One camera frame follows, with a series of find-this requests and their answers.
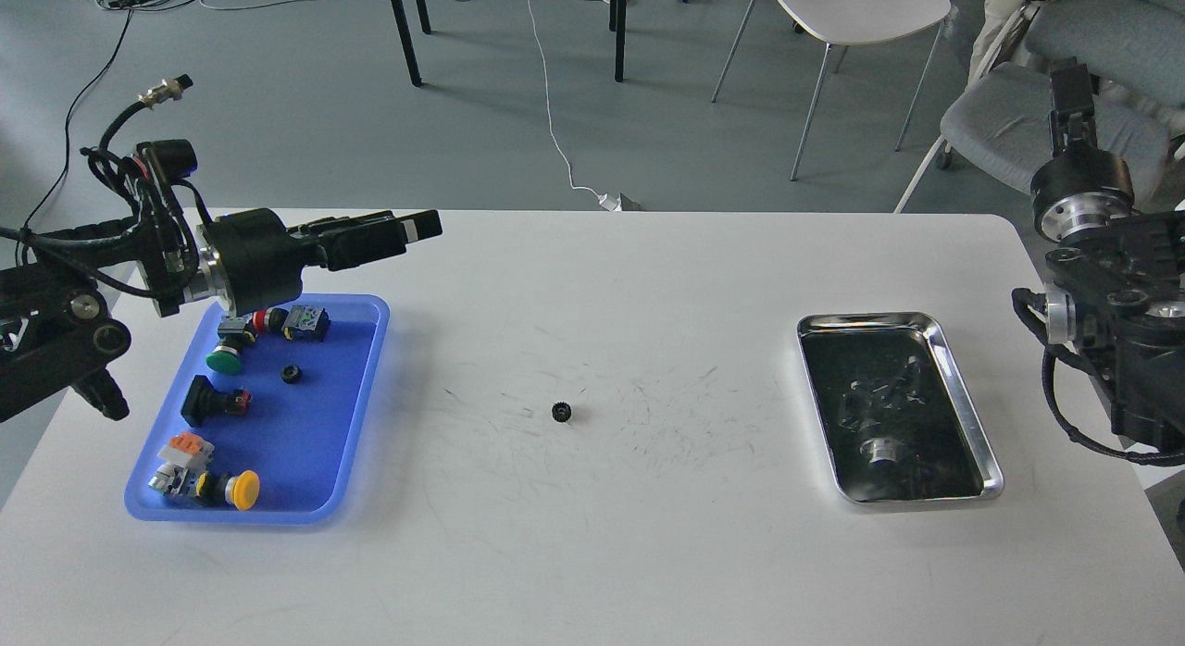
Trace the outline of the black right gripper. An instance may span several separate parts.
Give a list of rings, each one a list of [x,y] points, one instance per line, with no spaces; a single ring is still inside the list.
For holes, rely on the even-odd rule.
[[[1049,73],[1051,156],[1031,181],[1035,229],[1049,242],[1104,228],[1130,216],[1134,191],[1129,166],[1104,151],[1066,151],[1075,143],[1097,147],[1093,81],[1087,65],[1053,63]]]

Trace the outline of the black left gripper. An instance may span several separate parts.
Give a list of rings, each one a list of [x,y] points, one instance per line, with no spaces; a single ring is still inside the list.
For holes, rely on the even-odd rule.
[[[305,267],[356,269],[405,254],[412,242],[440,234],[436,210],[326,217],[288,228],[271,210],[220,216],[196,229],[196,300],[219,299],[233,316],[245,316],[299,298]]]

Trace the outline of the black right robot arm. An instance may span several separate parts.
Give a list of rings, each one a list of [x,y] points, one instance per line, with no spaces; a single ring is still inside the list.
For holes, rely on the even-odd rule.
[[[1053,242],[1051,279],[1016,288],[1016,316],[1042,344],[1042,392],[1066,437],[1104,456],[1181,466],[1181,211],[1140,213],[1129,166],[1098,148],[1091,73],[1074,58],[1050,73],[1051,158],[1031,181],[1035,229]],[[1093,377],[1125,452],[1070,424],[1053,394],[1058,364]]]

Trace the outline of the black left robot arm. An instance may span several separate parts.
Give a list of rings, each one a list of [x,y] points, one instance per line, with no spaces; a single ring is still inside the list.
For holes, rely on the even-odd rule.
[[[139,143],[114,166],[132,199],[129,217],[51,234],[4,230],[36,257],[4,269],[4,418],[65,389],[107,418],[130,411],[107,372],[130,350],[132,333],[100,293],[105,267],[136,264],[143,287],[122,290],[152,301],[160,316],[205,299],[219,300],[230,316],[252,316],[295,300],[306,267],[356,269],[442,234],[433,210],[287,226],[265,207],[213,218],[201,199],[200,224],[191,228],[175,196],[196,171],[191,143]]]

